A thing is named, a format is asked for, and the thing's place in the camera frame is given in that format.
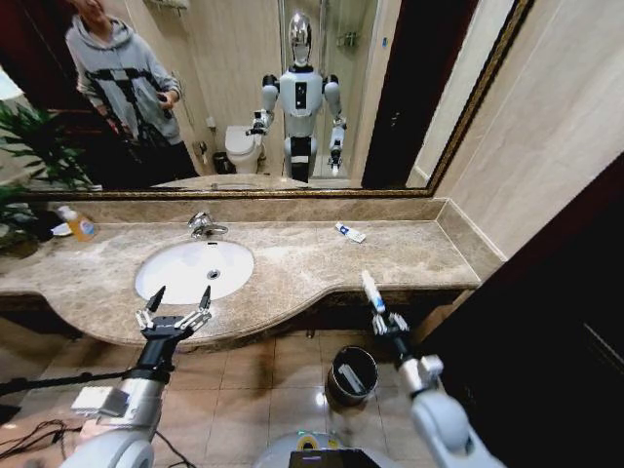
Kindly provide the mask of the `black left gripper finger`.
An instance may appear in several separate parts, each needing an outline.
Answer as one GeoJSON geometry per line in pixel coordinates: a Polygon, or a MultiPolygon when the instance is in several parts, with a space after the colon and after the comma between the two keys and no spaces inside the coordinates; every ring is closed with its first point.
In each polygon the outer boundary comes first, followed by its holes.
{"type": "Polygon", "coordinates": [[[202,294],[199,305],[195,310],[185,315],[180,320],[180,328],[182,330],[192,330],[196,332],[202,328],[212,317],[210,312],[212,288],[207,286],[202,294]]]}
{"type": "Polygon", "coordinates": [[[165,294],[166,287],[162,286],[153,294],[142,309],[136,312],[136,321],[141,331],[154,330],[153,314],[157,311],[165,294]]]}

